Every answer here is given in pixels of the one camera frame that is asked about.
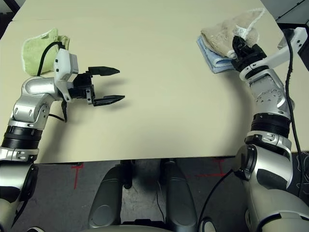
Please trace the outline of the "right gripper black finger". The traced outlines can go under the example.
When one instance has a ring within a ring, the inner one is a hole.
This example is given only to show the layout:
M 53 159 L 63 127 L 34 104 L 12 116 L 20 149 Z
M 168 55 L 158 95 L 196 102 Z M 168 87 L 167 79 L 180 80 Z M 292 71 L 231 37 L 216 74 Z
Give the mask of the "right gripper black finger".
M 253 52 L 253 49 L 247 45 L 246 41 L 243 38 L 241 38 L 240 52 Z
M 240 58 L 241 37 L 234 36 L 233 41 L 232 41 L 232 47 L 233 47 L 233 50 L 236 54 L 236 57 Z

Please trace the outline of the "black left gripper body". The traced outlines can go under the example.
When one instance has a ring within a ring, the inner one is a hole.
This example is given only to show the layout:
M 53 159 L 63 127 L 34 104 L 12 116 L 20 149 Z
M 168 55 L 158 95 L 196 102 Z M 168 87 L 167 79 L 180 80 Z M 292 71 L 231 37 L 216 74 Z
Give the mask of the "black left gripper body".
M 88 70 L 78 74 L 73 82 L 72 88 L 68 89 L 72 99 L 86 99 L 88 104 L 95 104 L 94 85 L 92 84 L 93 75 Z

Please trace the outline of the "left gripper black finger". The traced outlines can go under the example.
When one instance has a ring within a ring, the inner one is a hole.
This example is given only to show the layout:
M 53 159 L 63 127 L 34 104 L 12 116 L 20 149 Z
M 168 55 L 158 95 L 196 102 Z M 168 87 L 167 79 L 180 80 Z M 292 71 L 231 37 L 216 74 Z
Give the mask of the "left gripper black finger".
M 91 75 L 109 76 L 120 73 L 116 68 L 106 66 L 88 67 L 88 72 Z
M 123 95 L 110 95 L 110 96 L 104 96 L 100 99 L 94 99 L 93 100 L 93 106 L 104 106 L 104 105 L 110 105 L 113 103 L 116 103 L 122 99 L 124 99 L 125 96 Z

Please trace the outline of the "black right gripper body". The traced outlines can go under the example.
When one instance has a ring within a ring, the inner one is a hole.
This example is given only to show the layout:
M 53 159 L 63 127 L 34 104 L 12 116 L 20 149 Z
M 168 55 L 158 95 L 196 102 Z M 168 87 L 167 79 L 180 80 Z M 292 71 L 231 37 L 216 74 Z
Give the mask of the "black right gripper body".
M 267 57 L 263 49 L 258 44 L 254 44 L 252 49 L 253 52 L 241 52 L 240 58 L 236 58 L 231 61 L 235 70 L 241 72 L 247 66 Z

